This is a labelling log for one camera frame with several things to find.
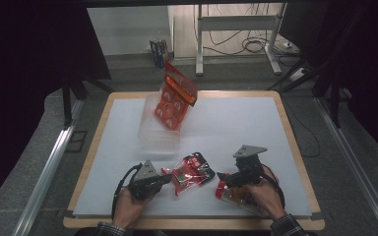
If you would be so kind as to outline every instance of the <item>red snack bag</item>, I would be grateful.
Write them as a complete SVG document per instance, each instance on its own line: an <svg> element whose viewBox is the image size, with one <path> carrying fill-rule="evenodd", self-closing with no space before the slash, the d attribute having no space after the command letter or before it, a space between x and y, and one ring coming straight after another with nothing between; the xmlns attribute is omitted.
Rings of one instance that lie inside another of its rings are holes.
<svg viewBox="0 0 378 236"><path fill-rule="evenodd" d="M198 88L170 63L165 62L161 99L155 115L168 130L178 130L189 108L198 98Z"/></svg>
<svg viewBox="0 0 378 236"><path fill-rule="evenodd" d="M269 214L256 203L253 196L251 196L250 192L244 186L240 188L228 188L225 185L225 182L220 180L217 185L216 197L220 200L229 202L247 211L255 213L260 217L269 217Z"/></svg>
<svg viewBox="0 0 378 236"><path fill-rule="evenodd" d="M207 160L199 152L184 157L173 169L162 168L161 172L172 174L171 182L175 187L174 194L176 197L193 186L205 185L216 175Z"/></svg>

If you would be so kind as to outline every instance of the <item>wooden table edge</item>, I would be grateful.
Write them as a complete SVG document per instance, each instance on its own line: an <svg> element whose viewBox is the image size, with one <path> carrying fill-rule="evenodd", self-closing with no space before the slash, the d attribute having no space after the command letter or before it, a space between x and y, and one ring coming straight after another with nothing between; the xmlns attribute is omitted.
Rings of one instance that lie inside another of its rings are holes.
<svg viewBox="0 0 378 236"><path fill-rule="evenodd" d="M68 211L73 212L75 209L77 200L82 193L85 183L88 179L92 164L95 159L97 147L100 142L101 135L105 128L109 112L115 99L127 99L127 98L145 98L149 93L153 91L137 91L137 92L113 92L102 111L99 123L97 125L94 138L91 142L90 149L88 151L87 158L79 176L75 191L72 195L71 201L68 205ZM282 99L278 92L271 90L200 90L198 92L199 98L207 97L272 97L275 100L276 107L281 116L283 128L286 133L287 140L289 142L290 149L292 151L296 168L298 168L300 178L305 187L306 196L309 200L311 211L313 213L321 212L318 202L315 197L309 176L303 163L302 156L296 143L293 131L287 119L287 114L284 110ZM95 227L98 222L111 222L109 218L75 218L66 216L63 219L63 224L67 228L81 228L81 227ZM305 230L321 230L325 227L325 220L318 219L312 220L297 219L299 224ZM133 225L136 229L233 229L233 230L257 230L257 229L269 229L271 220L269 219L251 219L251 218L224 218L224 219L188 219L188 218L173 218L173 219L158 219L158 218L142 218ZM196 228L188 227L188 225L197 225Z"/></svg>

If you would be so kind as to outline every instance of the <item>black curtain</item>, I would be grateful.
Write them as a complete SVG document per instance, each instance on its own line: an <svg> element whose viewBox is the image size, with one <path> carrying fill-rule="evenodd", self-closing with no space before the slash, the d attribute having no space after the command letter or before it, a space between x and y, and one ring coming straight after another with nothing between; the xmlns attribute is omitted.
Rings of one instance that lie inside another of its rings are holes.
<svg viewBox="0 0 378 236"><path fill-rule="evenodd" d="M378 143L378 1L371 1L346 45L340 63L349 109Z"/></svg>
<svg viewBox="0 0 378 236"><path fill-rule="evenodd" d="M0 187L62 80L110 79L83 6L0 3Z"/></svg>

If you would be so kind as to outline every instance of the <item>wall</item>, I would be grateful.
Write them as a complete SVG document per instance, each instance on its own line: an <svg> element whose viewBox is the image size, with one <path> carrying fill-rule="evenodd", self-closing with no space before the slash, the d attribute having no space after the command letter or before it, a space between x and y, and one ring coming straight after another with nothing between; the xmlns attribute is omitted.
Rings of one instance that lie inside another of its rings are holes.
<svg viewBox="0 0 378 236"><path fill-rule="evenodd" d="M169 7L89 8L103 55L148 53L149 40L165 38L172 49Z"/></svg>

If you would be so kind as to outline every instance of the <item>sleeve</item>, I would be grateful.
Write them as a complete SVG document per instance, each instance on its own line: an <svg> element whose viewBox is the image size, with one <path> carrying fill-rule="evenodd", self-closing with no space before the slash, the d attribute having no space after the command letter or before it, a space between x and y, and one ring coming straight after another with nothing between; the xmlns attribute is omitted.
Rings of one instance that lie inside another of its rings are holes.
<svg viewBox="0 0 378 236"><path fill-rule="evenodd" d="M293 218L288 214L279 220L275 221L271 226L272 232L275 236L306 236L307 234Z"/></svg>
<svg viewBox="0 0 378 236"><path fill-rule="evenodd" d="M123 236L126 235L126 231L123 228L117 227L113 224L100 222L97 225L94 236Z"/></svg>

